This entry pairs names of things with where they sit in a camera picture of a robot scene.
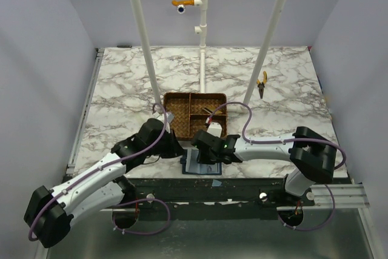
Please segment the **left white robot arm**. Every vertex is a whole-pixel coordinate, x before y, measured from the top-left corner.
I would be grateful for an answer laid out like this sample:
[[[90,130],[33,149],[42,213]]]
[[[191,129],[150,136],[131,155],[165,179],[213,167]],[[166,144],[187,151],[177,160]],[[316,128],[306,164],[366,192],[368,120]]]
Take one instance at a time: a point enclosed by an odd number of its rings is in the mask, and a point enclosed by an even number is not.
[[[169,124],[148,119],[138,133],[117,142],[78,176],[51,189],[41,186],[33,191],[24,214],[29,240],[50,248],[88,215],[115,205],[129,207],[136,200],[136,190],[125,174],[149,156],[176,158],[183,153]]]

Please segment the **blue leather card holder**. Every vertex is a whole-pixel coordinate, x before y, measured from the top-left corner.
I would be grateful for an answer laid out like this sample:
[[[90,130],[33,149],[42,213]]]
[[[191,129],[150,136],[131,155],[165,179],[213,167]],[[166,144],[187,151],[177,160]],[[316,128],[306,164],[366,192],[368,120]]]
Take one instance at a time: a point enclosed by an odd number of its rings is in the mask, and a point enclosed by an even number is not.
[[[199,163],[199,150],[188,148],[184,150],[180,158],[182,165],[182,174],[184,175],[221,175],[222,165],[218,164],[201,164]]]

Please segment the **gold credit card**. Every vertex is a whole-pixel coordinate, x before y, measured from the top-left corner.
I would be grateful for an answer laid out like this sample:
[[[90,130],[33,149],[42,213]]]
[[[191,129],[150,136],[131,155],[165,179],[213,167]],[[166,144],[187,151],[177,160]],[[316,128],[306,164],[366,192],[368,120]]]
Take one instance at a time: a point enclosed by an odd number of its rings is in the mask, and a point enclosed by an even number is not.
[[[222,115],[221,110],[216,110],[215,108],[212,108],[212,107],[203,107],[202,111],[204,111],[205,113],[208,113],[209,115],[211,115],[211,114]]]

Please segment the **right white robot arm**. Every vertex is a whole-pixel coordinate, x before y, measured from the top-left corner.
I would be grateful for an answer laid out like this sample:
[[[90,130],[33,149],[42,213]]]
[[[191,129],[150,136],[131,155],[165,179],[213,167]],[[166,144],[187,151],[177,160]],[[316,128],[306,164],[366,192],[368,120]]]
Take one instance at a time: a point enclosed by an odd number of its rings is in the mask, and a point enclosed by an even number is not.
[[[291,162],[296,169],[286,175],[279,190],[280,201],[295,204],[314,184],[330,184],[335,170],[336,147],[308,127],[280,135],[275,140],[251,140],[241,135],[227,135],[224,139],[199,130],[191,140],[199,150],[201,164],[231,164],[250,160],[281,160]]]

